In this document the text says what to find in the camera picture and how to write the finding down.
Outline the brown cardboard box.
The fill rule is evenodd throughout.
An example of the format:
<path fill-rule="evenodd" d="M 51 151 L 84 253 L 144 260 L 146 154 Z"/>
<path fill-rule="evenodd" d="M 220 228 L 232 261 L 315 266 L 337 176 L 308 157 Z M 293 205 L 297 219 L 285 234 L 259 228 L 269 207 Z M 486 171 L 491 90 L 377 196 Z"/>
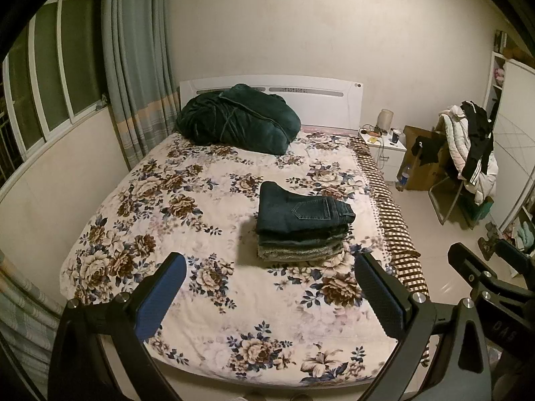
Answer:
<path fill-rule="evenodd" d="M 450 158 L 446 135 L 405 126 L 405 157 L 401 171 L 409 167 L 409 177 L 405 188 L 414 191 L 427 191 L 445 178 L 445 166 Z"/>

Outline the plastic water bottle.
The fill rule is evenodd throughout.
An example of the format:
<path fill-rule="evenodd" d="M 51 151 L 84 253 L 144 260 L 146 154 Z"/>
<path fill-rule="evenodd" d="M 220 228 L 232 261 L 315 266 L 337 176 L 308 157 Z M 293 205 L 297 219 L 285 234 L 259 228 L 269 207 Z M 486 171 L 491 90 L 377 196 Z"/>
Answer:
<path fill-rule="evenodd" d="M 403 170 L 400 172 L 398 176 L 398 179 L 395 185 L 398 191 L 403 192 L 406 189 L 406 185 L 410 178 L 410 174 L 411 174 L 411 167 L 407 165 L 403 168 Z"/>

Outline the white bed headboard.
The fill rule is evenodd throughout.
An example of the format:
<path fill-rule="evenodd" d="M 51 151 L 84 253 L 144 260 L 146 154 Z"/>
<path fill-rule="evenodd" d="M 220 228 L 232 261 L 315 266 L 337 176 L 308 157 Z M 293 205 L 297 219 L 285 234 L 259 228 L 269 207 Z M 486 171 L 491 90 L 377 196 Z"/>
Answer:
<path fill-rule="evenodd" d="M 219 92 L 237 84 L 276 94 L 298 114 L 305 126 L 359 129 L 363 83 L 299 75 L 232 75 L 184 81 L 181 104 L 204 92 Z"/>

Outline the brown checkered bed sheet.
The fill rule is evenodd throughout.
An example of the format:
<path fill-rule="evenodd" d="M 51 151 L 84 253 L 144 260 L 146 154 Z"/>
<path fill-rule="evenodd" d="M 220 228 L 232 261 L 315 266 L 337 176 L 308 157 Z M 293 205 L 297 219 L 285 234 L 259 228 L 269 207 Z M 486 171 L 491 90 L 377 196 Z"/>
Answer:
<path fill-rule="evenodd" d="M 370 196 L 376 207 L 376 222 L 383 238 L 386 261 L 385 271 L 394 276 L 410 292 L 420 292 L 430 297 L 428 285 L 401 208 L 395 203 L 393 193 L 373 160 L 370 149 L 362 138 L 351 136 L 349 147 L 356 155 L 370 187 Z"/>

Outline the teal striped curtain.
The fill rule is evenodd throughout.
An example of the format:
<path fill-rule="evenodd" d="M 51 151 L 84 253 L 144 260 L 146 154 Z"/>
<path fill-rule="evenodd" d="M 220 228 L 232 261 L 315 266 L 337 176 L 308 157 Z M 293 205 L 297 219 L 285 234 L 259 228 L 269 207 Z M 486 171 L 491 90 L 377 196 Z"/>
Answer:
<path fill-rule="evenodd" d="M 102 49 L 112 115 L 128 168 L 175 129 L 168 0 L 102 0 Z"/>

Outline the black garment on chair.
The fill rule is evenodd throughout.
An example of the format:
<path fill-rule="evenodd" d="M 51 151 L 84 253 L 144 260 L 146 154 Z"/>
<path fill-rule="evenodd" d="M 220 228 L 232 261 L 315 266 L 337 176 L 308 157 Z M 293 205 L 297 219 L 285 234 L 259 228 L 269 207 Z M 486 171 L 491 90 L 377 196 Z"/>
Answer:
<path fill-rule="evenodd" d="M 480 173 L 487 174 L 490 155 L 493 152 L 493 124 L 487 111 L 473 102 L 463 102 L 461 110 L 468 121 L 470 148 L 461 175 L 476 185 Z"/>

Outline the metal folding chair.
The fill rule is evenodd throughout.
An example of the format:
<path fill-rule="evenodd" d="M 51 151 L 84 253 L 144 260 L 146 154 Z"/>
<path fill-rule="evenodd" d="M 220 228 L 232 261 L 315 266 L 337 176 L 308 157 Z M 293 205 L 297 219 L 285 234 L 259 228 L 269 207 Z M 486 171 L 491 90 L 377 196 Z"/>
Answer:
<path fill-rule="evenodd" d="M 460 205 L 463 190 L 464 184 L 461 180 L 451 177 L 448 172 L 429 188 L 427 194 L 441 226 L 444 226 L 454 214 L 460 214 L 469 229 L 473 230 L 477 226 Z"/>

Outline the black garment on box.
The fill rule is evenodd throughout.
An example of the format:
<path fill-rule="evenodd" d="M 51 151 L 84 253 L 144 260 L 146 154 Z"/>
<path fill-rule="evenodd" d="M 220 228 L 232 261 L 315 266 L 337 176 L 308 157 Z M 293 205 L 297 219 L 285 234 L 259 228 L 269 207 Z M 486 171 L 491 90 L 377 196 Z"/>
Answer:
<path fill-rule="evenodd" d="M 439 153 L 445 141 L 446 137 L 439 133 L 433 133 L 429 137 L 418 136 L 411 152 L 420 160 L 421 166 L 438 163 Z"/>

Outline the white wardrobe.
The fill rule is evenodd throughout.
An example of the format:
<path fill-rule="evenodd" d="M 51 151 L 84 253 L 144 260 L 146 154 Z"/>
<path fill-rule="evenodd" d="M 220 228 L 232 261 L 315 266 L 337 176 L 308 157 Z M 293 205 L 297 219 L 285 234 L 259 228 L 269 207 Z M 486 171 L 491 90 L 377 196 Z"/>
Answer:
<path fill-rule="evenodd" d="M 484 104 L 499 166 L 491 216 L 503 231 L 534 188 L 534 70 L 493 52 Z"/>

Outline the white framed window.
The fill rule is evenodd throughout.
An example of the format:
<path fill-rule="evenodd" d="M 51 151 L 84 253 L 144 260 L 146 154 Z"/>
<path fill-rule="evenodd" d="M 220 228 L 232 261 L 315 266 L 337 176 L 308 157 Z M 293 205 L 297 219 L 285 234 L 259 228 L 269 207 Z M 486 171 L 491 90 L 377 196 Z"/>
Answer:
<path fill-rule="evenodd" d="M 47 0 L 1 65 L 1 183 L 106 105 L 102 0 Z"/>

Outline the beige table lamp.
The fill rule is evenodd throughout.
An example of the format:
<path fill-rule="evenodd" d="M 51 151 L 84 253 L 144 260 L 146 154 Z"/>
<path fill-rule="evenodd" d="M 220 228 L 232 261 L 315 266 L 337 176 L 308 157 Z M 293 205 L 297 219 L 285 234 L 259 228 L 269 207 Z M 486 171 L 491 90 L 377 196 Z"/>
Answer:
<path fill-rule="evenodd" d="M 391 124 L 394 118 L 394 113 L 389 109 L 382 109 L 376 121 L 376 127 L 382 132 L 388 132 L 391 129 Z"/>

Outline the floral bed blanket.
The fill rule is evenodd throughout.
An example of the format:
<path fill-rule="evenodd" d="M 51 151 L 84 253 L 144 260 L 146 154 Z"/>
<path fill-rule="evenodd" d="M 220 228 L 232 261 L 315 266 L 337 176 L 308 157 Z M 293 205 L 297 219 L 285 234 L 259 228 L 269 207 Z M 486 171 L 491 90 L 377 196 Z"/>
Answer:
<path fill-rule="evenodd" d="M 64 297 L 85 304 L 132 291 L 168 254 L 184 284 L 146 347 L 205 377 L 260 386 L 346 386 L 373 378 L 395 341 L 354 278 L 356 250 L 389 263 L 361 139 L 300 133 L 281 157 L 201 147 L 174 134 L 131 170 L 84 227 L 61 272 Z M 323 263 L 269 263 L 257 255 L 262 183 L 330 195 L 355 220 Z"/>

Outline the white bedside table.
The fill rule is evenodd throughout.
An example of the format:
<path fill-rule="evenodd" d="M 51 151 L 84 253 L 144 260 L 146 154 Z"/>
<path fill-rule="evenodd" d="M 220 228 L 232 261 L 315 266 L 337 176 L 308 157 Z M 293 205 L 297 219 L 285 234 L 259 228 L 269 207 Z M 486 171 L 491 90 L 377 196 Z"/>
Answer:
<path fill-rule="evenodd" d="M 392 142 L 390 134 L 375 136 L 368 129 L 360 129 L 360 136 L 370 150 L 376 167 L 385 182 L 394 183 L 404 161 L 406 148 L 401 141 Z"/>

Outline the dark green velvet comforter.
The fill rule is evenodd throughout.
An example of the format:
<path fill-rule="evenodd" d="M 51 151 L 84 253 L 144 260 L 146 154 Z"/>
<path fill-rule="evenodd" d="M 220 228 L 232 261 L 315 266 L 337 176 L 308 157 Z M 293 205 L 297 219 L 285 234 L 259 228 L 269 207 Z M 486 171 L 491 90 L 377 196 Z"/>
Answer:
<path fill-rule="evenodd" d="M 300 132 L 301 120 L 282 97 L 240 83 L 189 100 L 178 115 L 177 128 L 196 145 L 282 156 Z"/>

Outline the dark blue denim pants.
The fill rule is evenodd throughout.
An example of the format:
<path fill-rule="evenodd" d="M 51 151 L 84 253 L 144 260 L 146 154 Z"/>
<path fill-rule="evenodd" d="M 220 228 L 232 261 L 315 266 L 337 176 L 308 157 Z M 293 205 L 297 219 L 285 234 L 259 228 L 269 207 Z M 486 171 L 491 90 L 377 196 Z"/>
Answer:
<path fill-rule="evenodd" d="M 278 239 L 340 234 L 355 220 L 352 207 L 332 196 L 291 193 L 272 181 L 260 186 L 256 231 Z"/>

